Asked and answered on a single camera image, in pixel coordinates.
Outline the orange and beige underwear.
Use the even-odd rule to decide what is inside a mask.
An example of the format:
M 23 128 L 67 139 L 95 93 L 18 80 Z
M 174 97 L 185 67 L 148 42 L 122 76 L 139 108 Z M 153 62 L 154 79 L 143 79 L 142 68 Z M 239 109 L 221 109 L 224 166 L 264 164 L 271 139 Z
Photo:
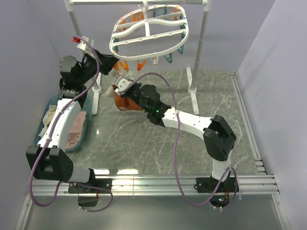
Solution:
M 104 93 L 104 97 L 114 99 L 115 105 L 120 111 L 142 111 L 142 109 L 131 98 L 120 97 L 116 94 L 115 89 L 116 86 L 114 84 L 109 86 Z

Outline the white oval clip hanger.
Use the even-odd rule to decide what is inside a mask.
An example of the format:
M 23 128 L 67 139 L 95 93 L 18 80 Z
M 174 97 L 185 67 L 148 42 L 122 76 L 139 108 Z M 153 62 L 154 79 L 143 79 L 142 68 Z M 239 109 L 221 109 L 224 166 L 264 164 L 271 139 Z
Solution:
M 150 6 L 143 1 L 137 10 L 115 23 L 109 49 L 124 60 L 150 59 L 177 51 L 188 37 L 189 25 L 182 6 Z

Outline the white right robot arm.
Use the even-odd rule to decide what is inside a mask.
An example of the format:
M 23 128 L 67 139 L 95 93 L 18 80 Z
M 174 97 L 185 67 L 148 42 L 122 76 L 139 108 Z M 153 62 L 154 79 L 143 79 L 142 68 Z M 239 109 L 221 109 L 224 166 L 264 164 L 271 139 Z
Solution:
M 227 188 L 236 135 L 226 120 L 220 115 L 202 117 L 176 110 L 160 100 L 154 85 L 136 83 L 131 88 L 128 85 L 127 80 L 121 80 L 115 85 L 115 92 L 136 103 L 154 125 L 180 128 L 204 140 L 207 153 L 213 159 L 212 188 L 218 192 Z

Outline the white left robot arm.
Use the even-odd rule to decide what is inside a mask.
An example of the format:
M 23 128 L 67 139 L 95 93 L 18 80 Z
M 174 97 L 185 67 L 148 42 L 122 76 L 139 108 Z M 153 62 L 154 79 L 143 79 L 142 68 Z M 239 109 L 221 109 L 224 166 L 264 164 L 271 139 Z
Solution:
M 31 178 L 77 182 L 87 193 L 96 189 L 93 170 L 74 165 L 65 153 L 72 125 L 86 101 L 85 83 L 96 73 L 107 75 L 118 62 L 113 55 L 96 54 L 98 60 L 89 54 L 85 54 L 81 62 L 73 56 L 60 60 L 61 79 L 56 112 L 39 143 L 29 146 L 26 151 Z

